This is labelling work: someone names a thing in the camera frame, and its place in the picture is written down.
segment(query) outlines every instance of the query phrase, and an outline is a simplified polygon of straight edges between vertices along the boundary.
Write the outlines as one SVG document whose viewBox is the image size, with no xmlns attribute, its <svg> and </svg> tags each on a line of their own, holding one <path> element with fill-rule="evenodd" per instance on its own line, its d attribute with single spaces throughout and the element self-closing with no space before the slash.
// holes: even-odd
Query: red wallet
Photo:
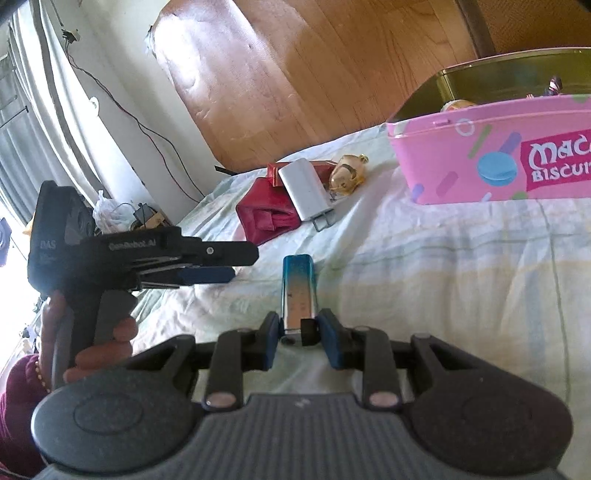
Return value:
<svg viewBox="0 0 591 480">
<path fill-rule="evenodd" d="M 248 193 L 236 205 L 236 213 L 244 228 L 246 240 L 256 246 L 301 225 L 287 190 L 272 187 L 265 178 L 255 180 Z"/>
</svg>

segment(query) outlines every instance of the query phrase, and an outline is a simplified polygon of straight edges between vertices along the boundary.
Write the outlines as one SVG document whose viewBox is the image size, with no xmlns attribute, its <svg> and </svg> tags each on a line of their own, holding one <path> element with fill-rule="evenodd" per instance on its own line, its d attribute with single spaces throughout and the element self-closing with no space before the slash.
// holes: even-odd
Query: red sleeve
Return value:
<svg viewBox="0 0 591 480">
<path fill-rule="evenodd" d="M 0 464 L 25 476 L 35 476 L 45 466 L 31 435 L 33 411 L 47 395 L 37 378 L 36 361 L 37 355 L 19 360 L 0 397 Z"/>
</svg>

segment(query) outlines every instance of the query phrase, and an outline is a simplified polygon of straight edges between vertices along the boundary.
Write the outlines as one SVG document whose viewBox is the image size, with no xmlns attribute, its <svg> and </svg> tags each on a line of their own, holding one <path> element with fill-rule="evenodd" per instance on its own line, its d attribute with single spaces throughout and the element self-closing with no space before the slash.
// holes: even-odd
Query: white power adapter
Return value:
<svg viewBox="0 0 591 480">
<path fill-rule="evenodd" d="M 312 220 L 318 232 L 332 225 L 326 215 L 333 209 L 329 194 L 308 160 L 299 158 L 291 162 L 279 170 L 279 176 L 303 222 Z M 326 221 L 322 228 L 317 222 L 320 217 Z"/>
</svg>

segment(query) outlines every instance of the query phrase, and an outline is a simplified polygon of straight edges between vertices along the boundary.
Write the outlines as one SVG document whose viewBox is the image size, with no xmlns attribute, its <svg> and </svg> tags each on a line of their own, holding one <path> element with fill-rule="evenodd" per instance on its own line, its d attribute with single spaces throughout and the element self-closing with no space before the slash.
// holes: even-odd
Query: white wall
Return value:
<svg viewBox="0 0 591 480">
<path fill-rule="evenodd" d="M 205 193 L 225 178 L 145 37 L 168 0 L 83 0 L 82 10 L 94 27 L 118 77 L 154 129 L 177 146 L 189 173 Z"/>
<path fill-rule="evenodd" d="M 128 82 L 129 86 L 126 87 L 119 77 L 119 72 L 116 71 L 111 62 L 112 59 L 118 59 L 117 62 L 121 64 L 122 60 L 118 57 L 120 55 L 123 57 L 124 55 L 120 47 L 109 40 L 108 35 L 105 37 L 104 32 L 102 32 L 101 35 L 95 34 L 95 28 L 89 22 L 89 18 L 84 10 L 78 6 L 79 0 L 56 0 L 55 3 L 64 26 L 68 30 L 78 29 L 80 32 L 81 41 L 75 42 L 70 48 L 70 52 L 76 59 L 78 65 L 99 78 L 102 83 L 109 88 L 119 103 L 136 115 L 140 121 L 148 125 L 150 128 L 160 131 L 163 135 L 170 135 L 170 140 L 177 143 L 177 138 L 174 135 L 174 127 L 168 125 L 168 129 L 161 129 L 158 123 L 153 122 L 151 118 L 148 119 L 144 113 L 146 105 L 141 103 L 141 98 L 143 97 L 138 94 L 138 91 L 144 90 L 145 88 L 142 72 L 135 71 L 131 64 L 127 65 L 127 69 L 129 70 L 127 75 L 133 77 L 135 82 Z M 142 5 L 143 3 L 143 0 L 137 2 L 138 5 Z M 111 4 L 115 7 L 118 2 L 113 1 Z M 45 2 L 45 5 L 52 22 L 54 22 L 56 31 L 59 31 L 61 35 L 61 26 L 59 26 L 56 20 L 51 4 Z M 104 46 L 102 38 L 105 38 L 106 42 L 110 45 Z M 196 203 L 182 194 L 179 188 L 175 185 L 164 167 L 163 159 L 150 143 L 149 139 L 140 132 L 137 123 L 121 112 L 91 78 L 80 72 L 77 72 L 76 74 L 88 97 L 95 96 L 99 99 L 99 116 L 102 123 L 105 125 L 130 165 L 136 171 L 137 175 L 144 182 L 151 196 L 173 222 L 181 220 L 192 210 L 192 208 L 195 207 Z M 170 84 L 167 83 L 167 86 L 173 90 L 174 94 L 176 94 Z M 154 108 L 151 106 L 149 100 L 147 100 L 147 104 L 149 104 L 148 111 L 152 112 L 156 118 L 162 117 L 162 113 L 154 113 Z M 187 117 L 190 126 L 193 126 L 193 131 L 197 131 L 188 113 Z M 181 170 L 178 162 L 174 159 L 174 154 L 171 154 L 166 150 L 163 142 L 158 142 L 158 145 L 161 147 L 161 150 L 164 151 L 174 177 L 187 193 L 196 200 L 199 200 L 201 198 L 200 195 L 195 191 L 189 179 L 186 178 L 186 175 Z M 195 155 L 191 154 L 190 147 L 186 144 L 181 145 L 181 142 L 178 142 L 177 148 L 181 155 L 183 155 L 183 158 L 187 159 L 187 168 L 193 175 L 194 181 L 197 185 L 202 185 L 200 172 L 203 168 L 199 168 L 198 165 L 195 165 L 195 163 L 191 161 L 191 158 L 194 158 Z M 210 180 L 207 183 L 203 183 L 204 193 L 211 191 L 220 177 L 219 174 L 214 173 L 213 178 L 211 178 L 211 176 L 209 178 Z"/>
</svg>

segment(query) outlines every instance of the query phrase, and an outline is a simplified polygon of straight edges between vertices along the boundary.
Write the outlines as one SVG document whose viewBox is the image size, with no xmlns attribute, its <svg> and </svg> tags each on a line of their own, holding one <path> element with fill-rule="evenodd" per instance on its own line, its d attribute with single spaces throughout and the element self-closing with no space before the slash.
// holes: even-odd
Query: finger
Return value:
<svg viewBox="0 0 591 480">
<path fill-rule="evenodd" d="M 133 349 L 129 342 L 108 342 L 95 345 L 76 355 L 76 365 L 82 370 L 111 367 L 131 356 Z"/>
<path fill-rule="evenodd" d="M 51 294 L 49 301 L 43 305 L 43 321 L 56 322 L 61 319 L 66 312 L 66 299 L 59 292 L 55 291 Z"/>
<path fill-rule="evenodd" d="M 67 384 L 78 382 L 78 380 L 82 380 L 83 378 L 88 377 L 89 375 L 92 375 L 95 372 L 96 370 L 82 370 L 81 368 L 70 368 L 69 370 L 66 370 L 64 373 L 64 382 L 66 382 Z"/>
<path fill-rule="evenodd" d="M 138 324 L 132 317 L 119 322 L 113 329 L 113 337 L 117 342 L 130 342 L 138 334 Z"/>
<path fill-rule="evenodd" d="M 41 341 L 51 345 L 55 341 L 60 320 L 66 314 L 66 299 L 55 291 L 49 301 L 45 302 L 41 311 Z"/>
</svg>

